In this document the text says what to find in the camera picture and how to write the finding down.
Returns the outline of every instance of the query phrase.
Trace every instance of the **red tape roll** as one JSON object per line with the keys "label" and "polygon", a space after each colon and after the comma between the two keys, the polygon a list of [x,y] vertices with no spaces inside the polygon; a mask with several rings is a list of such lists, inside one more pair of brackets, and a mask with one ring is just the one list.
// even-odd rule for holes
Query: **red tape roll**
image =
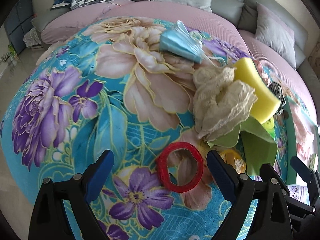
{"label": "red tape roll", "polygon": [[[186,149],[190,151],[198,164],[196,175],[188,184],[183,186],[175,185],[170,181],[170,175],[169,175],[169,170],[167,166],[167,158],[169,154],[179,149]],[[199,183],[203,174],[203,158],[200,152],[197,150],[197,148],[187,142],[175,142],[168,145],[160,154],[160,156],[156,159],[156,164],[157,164],[158,175],[162,185],[165,188],[177,193],[184,193],[193,189]]]}

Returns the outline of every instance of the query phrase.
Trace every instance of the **tile floor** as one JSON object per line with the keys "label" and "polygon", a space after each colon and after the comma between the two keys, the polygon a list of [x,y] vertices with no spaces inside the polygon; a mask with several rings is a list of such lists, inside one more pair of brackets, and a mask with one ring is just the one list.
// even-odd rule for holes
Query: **tile floor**
{"label": "tile floor", "polygon": [[[12,97],[34,70],[43,52],[44,49],[25,49],[19,55],[21,62],[4,70],[0,78],[0,120]],[[13,180],[2,149],[0,149],[0,209],[18,237],[27,240],[33,206]]]}

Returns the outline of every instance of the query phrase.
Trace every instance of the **floral bedspread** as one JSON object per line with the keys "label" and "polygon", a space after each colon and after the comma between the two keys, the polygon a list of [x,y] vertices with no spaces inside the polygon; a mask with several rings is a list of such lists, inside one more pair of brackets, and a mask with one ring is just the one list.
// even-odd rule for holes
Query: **floral bedspread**
{"label": "floral bedspread", "polygon": [[[141,17],[102,20],[48,55],[20,87],[1,123],[1,144],[12,176],[31,203],[43,178],[70,179],[110,149],[115,165],[91,204],[110,239],[212,238],[231,205],[208,168],[196,188],[183,194],[161,187],[155,169],[155,158],[174,141],[192,143],[204,155],[209,151],[196,138],[192,115],[192,73],[202,65],[158,51],[160,34],[170,26]],[[217,65],[248,56],[207,33],[201,35],[206,54]],[[275,125],[275,165],[285,180],[282,116],[275,118]],[[244,157],[241,140],[235,149]],[[184,176],[187,168],[178,166],[174,176]],[[238,239],[245,238],[256,204],[252,202]],[[81,239],[70,204],[65,206]]]}

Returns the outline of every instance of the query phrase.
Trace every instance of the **beige lace fabric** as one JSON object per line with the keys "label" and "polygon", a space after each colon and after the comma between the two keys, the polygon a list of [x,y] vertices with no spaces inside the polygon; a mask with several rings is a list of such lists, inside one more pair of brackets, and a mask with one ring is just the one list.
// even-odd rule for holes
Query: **beige lace fabric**
{"label": "beige lace fabric", "polygon": [[199,139],[213,141],[249,117],[257,96],[248,84],[234,81],[234,76],[235,69],[229,66],[211,65],[194,72],[193,114]]}

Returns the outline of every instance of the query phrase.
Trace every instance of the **screw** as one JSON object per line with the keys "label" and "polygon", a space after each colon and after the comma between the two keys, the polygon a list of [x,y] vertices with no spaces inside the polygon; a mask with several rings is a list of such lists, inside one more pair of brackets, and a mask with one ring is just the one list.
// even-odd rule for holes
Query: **screw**
{"label": "screw", "polygon": [[82,178],[82,174],[80,174],[80,173],[77,173],[77,174],[73,175],[73,179],[74,180],[79,180],[81,178]]}
{"label": "screw", "polygon": [[49,178],[44,178],[43,180],[42,180],[42,183],[43,184],[48,184],[50,182],[50,179]]}
{"label": "screw", "polygon": [[243,179],[243,180],[247,180],[248,179],[248,175],[244,174],[244,173],[241,173],[240,174],[240,178]]}
{"label": "screw", "polygon": [[275,178],[272,178],[270,181],[272,184],[275,184],[275,185],[278,184],[278,181]]}

